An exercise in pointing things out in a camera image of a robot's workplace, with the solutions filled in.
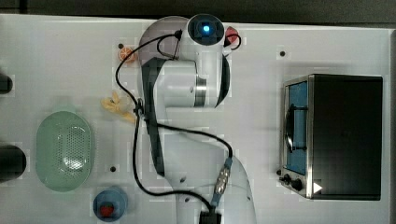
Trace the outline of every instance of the oven handle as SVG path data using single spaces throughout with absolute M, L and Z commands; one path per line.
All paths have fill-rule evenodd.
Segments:
M 286 145 L 288 146 L 288 149 L 290 153 L 293 152 L 295 149 L 306 149 L 306 147 L 294 147 L 293 146 L 293 136 L 294 136 L 294 111 L 296 110 L 308 110 L 308 107 L 306 106 L 295 106 L 295 105 L 290 105 L 288 109 L 288 113 L 286 114 L 286 119 L 285 119 L 285 142 Z

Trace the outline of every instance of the oven window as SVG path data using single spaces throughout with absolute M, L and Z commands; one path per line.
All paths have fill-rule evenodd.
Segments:
M 305 175 L 306 168 L 306 112 L 308 107 L 307 82 L 289 86 L 289 107 L 291 111 L 288 119 L 292 128 L 291 144 L 287 150 L 286 168 L 300 175 Z

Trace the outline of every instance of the cable connector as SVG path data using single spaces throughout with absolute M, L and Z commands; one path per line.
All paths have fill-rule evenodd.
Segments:
M 182 34 L 183 34 L 183 31 L 181 31 L 181 30 L 175 31 L 175 38 L 180 40 Z
M 227 158 L 227 160 L 224 162 L 224 166 L 220 170 L 211 202 L 211 205 L 214 207 L 219 206 L 221 196 L 224 194 L 224 191 L 227 188 L 228 179 L 230 178 L 231 175 L 232 164 L 233 164 L 233 159 Z
M 137 117 L 143 118 L 145 116 L 145 110 L 143 107 L 143 100 L 141 98 L 137 99 L 137 105 L 134 107 L 134 113 Z

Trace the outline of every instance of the oven knob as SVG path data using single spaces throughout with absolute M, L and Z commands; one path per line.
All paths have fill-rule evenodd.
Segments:
M 299 178 L 295 179 L 295 180 L 291 180 L 290 181 L 291 186 L 296 189 L 297 191 L 300 191 L 303 188 L 303 183 L 301 182 L 301 180 Z
M 286 185 L 290 184 L 290 176 L 289 175 L 284 175 L 283 177 L 279 178 L 280 181 L 283 181 L 283 183 L 285 183 Z

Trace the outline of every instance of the blue indicator light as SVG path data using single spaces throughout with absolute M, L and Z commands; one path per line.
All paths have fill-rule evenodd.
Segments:
M 205 32 L 209 32 L 209 30 L 210 30 L 209 26 L 204 26 L 204 31 Z

